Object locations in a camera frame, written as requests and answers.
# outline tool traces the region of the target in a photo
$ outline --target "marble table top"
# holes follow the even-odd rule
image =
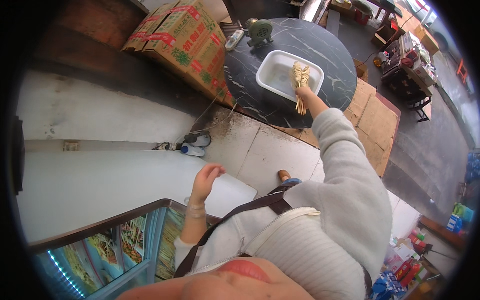
[[[266,40],[259,48],[249,47],[244,36],[233,51],[225,55],[227,86],[238,104],[254,118],[268,124],[287,128],[309,128],[313,120],[309,112],[301,116],[296,103],[263,87],[255,74],[265,56],[282,50],[318,65],[325,73],[318,96],[330,107],[347,109],[357,87],[353,59],[345,46],[323,27],[292,18],[275,18],[272,43]]]

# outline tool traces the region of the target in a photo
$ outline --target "orange stool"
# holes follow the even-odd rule
[[[460,74],[460,78],[462,78],[463,84],[465,84],[465,78],[468,75],[467,69],[463,65],[463,59],[460,60],[460,65],[458,66],[458,70],[456,71],[456,74]]]

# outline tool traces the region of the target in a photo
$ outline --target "hand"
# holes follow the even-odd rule
[[[189,203],[202,205],[212,191],[215,179],[225,173],[225,168],[221,164],[206,164],[195,176]]]
[[[312,90],[308,86],[297,87],[297,89],[295,90],[295,93],[299,95],[300,98],[303,99],[305,108],[308,108],[309,101],[315,97],[315,94],[312,92]]]
[[[295,93],[302,98],[305,108],[308,108],[313,119],[328,109],[328,106],[308,86],[298,87]]]

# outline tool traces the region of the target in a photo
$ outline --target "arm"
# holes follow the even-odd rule
[[[392,228],[386,189],[343,113],[328,108],[309,88],[299,88],[297,94],[314,118],[312,131],[320,145],[325,179],[294,187],[285,199],[293,207],[307,205],[320,210],[324,232],[375,276]]]
[[[187,204],[185,224],[180,240],[187,244],[196,244],[207,231],[205,200],[212,191],[213,182],[225,173],[220,164],[206,164],[195,177],[192,193]]]

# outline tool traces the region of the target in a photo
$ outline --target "brown apron strap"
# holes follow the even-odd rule
[[[273,191],[271,191],[267,196],[258,198],[256,200],[253,200],[251,202],[242,204],[242,205],[234,208],[231,212],[229,212],[220,221],[218,221],[217,223],[212,225],[204,233],[204,235],[202,236],[200,241],[190,249],[190,252],[188,252],[185,259],[181,262],[177,271],[175,271],[175,275],[173,277],[174,278],[183,277],[183,276],[185,276],[185,274],[190,272],[190,270],[192,269],[193,261],[195,260],[195,256],[197,254],[198,248],[200,246],[205,245],[208,238],[212,235],[212,232],[218,227],[218,225],[225,222],[231,216],[236,215],[236,214],[241,213],[241,212],[244,212],[244,211],[247,211],[247,210],[257,209],[257,208],[265,207],[265,206],[269,206],[278,215],[280,215],[283,212],[291,209],[292,207],[285,200],[283,200],[283,193],[284,193],[284,191],[288,190],[289,188],[291,188],[292,186],[294,186],[296,184],[298,184],[298,183],[297,182],[289,182],[289,183],[286,183],[286,184],[282,184],[282,185],[278,186],[277,188],[275,188]]]
[[[366,294],[365,294],[365,299],[369,299],[370,295],[372,294],[372,278],[370,277],[370,274],[368,273],[367,269],[362,265],[361,266],[363,269],[363,275],[364,275],[364,280],[365,280],[365,287],[366,287]]]

